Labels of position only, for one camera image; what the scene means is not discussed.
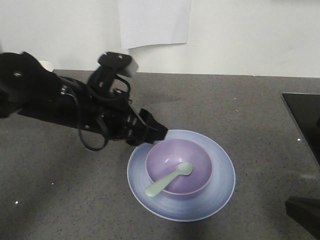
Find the paper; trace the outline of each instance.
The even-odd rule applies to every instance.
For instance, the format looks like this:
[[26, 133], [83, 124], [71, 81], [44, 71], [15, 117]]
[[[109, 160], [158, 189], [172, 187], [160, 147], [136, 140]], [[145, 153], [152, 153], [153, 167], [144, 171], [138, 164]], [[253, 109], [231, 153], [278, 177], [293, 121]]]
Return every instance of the paper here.
[[187, 42], [191, 0], [119, 0], [121, 46]]

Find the spoon handle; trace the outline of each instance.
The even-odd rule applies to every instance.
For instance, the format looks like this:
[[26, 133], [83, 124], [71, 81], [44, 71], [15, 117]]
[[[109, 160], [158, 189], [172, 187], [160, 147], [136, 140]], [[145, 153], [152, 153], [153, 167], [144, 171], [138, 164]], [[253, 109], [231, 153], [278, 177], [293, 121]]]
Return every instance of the spoon handle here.
[[169, 183], [172, 182], [173, 179], [175, 179], [179, 175], [180, 173], [178, 171], [173, 171], [172, 173], [169, 173], [167, 176], [164, 176], [160, 180], [148, 186], [145, 189], [144, 193], [149, 197], [154, 197], [158, 195], [163, 189], [165, 189], [166, 186], [168, 186]]

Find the gray countertop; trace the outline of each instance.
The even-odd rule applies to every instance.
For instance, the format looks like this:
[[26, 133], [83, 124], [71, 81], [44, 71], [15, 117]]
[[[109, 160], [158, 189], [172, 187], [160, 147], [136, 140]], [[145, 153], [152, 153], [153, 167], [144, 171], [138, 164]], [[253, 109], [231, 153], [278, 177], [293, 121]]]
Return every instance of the gray countertop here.
[[[56, 72], [84, 82], [90, 75]], [[285, 201], [320, 199], [319, 166], [281, 93], [319, 94], [319, 82], [154, 73], [130, 79], [135, 109], [147, 109], [169, 129], [208, 136], [233, 162], [229, 203], [189, 223], [162, 219], [135, 199], [127, 181], [134, 147], [124, 141], [90, 152], [73, 128], [16, 114], [1, 119], [0, 239], [311, 240], [287, 216]]]

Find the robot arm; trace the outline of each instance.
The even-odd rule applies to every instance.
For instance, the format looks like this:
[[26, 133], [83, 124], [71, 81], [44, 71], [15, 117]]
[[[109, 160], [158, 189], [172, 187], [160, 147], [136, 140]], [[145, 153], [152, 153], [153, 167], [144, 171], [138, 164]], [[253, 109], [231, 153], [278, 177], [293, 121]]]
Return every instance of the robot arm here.
[[[145, 109], [131, 106], [130, 84], [119, 75], [132, 77], [138, 68], [125, 54], [106, 52], [87, 84], [45, 70], [30, 54], [0, 54], [0, 118], [17, 112], [30, 118], [78, 129], [83, 145], [102, 149], [108, 140], [126, 140], [131, 146], [163, 140], [168, 129]], [[113, 88], [121, 81], [126, 90]], [[89, 146], [82, 130], [101, 134], [100, 148]]]

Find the black object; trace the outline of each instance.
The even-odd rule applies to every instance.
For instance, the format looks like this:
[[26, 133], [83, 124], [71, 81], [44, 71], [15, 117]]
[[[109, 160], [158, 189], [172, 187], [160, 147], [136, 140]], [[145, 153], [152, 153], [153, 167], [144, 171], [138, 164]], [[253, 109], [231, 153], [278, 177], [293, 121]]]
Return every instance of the black object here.
[[320, 164], [320, 94], [283, 93], [282, 96]]
[[[100, 67], [87, 84], [45, 70], [27, 52], [0, 54], [0, 118], [11, 113], [79, 129], [83, 145], [92, 151], [103, 148], [108, 140], [126, 140], [137, 146], [163, 140], [168, 129], [156, 122], [151, 113], [131, 107], [130, 84], [119, 77], [132, 77], [138, 65], [125, 54], [106, 52]], [[112, 88], [114, 81], [126, 90]], [[81, 130], [101, 134], [102, 147], [92, 148]]]
[[291, 196], [285, 201], [288, 216], [320, 240], [320, 200]]

